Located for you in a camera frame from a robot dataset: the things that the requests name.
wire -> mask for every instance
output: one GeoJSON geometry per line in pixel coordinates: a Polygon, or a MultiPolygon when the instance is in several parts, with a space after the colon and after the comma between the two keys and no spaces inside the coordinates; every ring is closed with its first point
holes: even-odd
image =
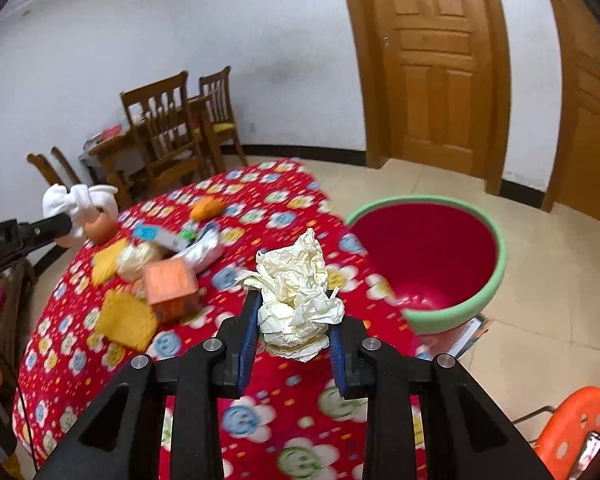
{"type": "Polygon", "coordinates": [[[33,453],[33,434],[31,433],[31,426],[29,425],[29,413],[27,413],[27,407],[24,403],[24,395],[22,394],[22,390],[20,389],[20,383],[18,382],[18,377],[16,375],[16,371],[11,366],[11,364],[7,361],[7,359],[0,353],[0,360],[4,363],[11,375],[11,378],[16,383],[16,389],[18,394],[20,395],[20,402],[22,404],[22,412],[24,413],[24,422],[27,425],[27,433],[29,433],[29,454],[31,455],[31,459],[33,460],[33,469],[38,472],[38,462],[36,462],[35,454],[33,453]]]}

green rim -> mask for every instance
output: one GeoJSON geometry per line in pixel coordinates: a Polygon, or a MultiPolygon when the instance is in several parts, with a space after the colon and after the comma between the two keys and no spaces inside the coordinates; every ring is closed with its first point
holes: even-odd
{"type": "Polygon", "coordinates": [[[484,309],[495,296],[496,291],[502,282],[505,268],[507,267],[507,246],[504,241],[504,235],[493,219],[484,211],[481,211],[467,202],[456,200],[455,198],[435,195],[409,195],[383,198],[382,200],[377,200],[376,202],[362,206],[360,209],[353,212],[347,218],[346,224],[348,227],[351,227],[364,215],[376,209],[402,203],[434,203],[448,205],[467,211],[480,219],[488,227],[496,241],[496,248],[498,250],[496,267],[493,270],[493,274],[489,278],[489,281],[485,283],[484,287],[474,296],[455,306],[450,306],[449,308],[443,308],[441,310],[411,310],[409,308],[402,310],[402,314],[417,334],[435,334],[451,330],[452,328],[469,321],[484,309]]]}

plastic basin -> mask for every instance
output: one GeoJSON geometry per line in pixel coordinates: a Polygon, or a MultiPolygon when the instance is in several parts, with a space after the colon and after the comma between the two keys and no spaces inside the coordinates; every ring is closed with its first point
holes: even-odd
{"type": "Polygon", "coordinates": [[[494,297],[507,261],[500,229],[478,208],[443,196],[368,204],[347,219],[397,306],[419,334],[451,330],[494,297]]]}

wooden door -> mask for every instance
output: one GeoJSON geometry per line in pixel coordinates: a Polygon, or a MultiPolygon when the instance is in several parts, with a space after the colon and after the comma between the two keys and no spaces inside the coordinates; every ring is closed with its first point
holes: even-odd
{"type": "Polygon", "coordinates": [[[374,0],[391,156],[484,176],[495,108],[486,1],[374,0]]]}
{"type": "Polygon", "coordinates": [[[600,220],[600,24],[582,0],[553,3],[564,17],[557,20],[563,99],[575,110],[563,107],[558,154],[561,147],[566,154],[554,167],[562,173],[555,179],[557,201],[600,220]]]}

red tablecloth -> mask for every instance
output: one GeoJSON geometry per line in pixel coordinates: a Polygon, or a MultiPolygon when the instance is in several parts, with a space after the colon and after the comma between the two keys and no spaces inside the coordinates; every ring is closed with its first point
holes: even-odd
{"type": "MultiPolygon", "coordinates": [[[[189,221],[190,204],[208,195],[230,204],[215,220],[224,256],[199,276],[200,286],[208,288],[202,313],[189,322],[160,327],[147,351],[155,359],[182,355],[212,336],[223,319],[241,310],[244,292],[235,285],[238,271],[254,268],[257,250],[291,245],[309,227],[322,245],[330,288],[339,287],[347,314],[364,319],[370,335],[403,354],[420,351],[417,338],[392,306],[385,280],[374,272],[357,238],[330,213],[325,195],[298,160],[263,162],[133,206],[120,215],[115,239],[131,239],[139,222],[179,232],[189,221]]],[[[20,367],[39,463],[136,354],[93,331],[105,292],[125,283],[115,277],[104,285],[91,285],[91,257],[100,249],[86,244],[64,273],[20,367]]],[[[14,431],[29,448],[19,402],[13,411],[14,431]]],[[[173,401],[168,403],[162,434],[163,479],[169,477],[171,413],[173,401]]],[[[245,396],[219,401],[218,413],[227,478],[362,477],[366,400],[339,397],[326,351],[307,364],[259,353],[245,396]]],[[[422,452],[418,462],[424,464],[422,452]]]]}

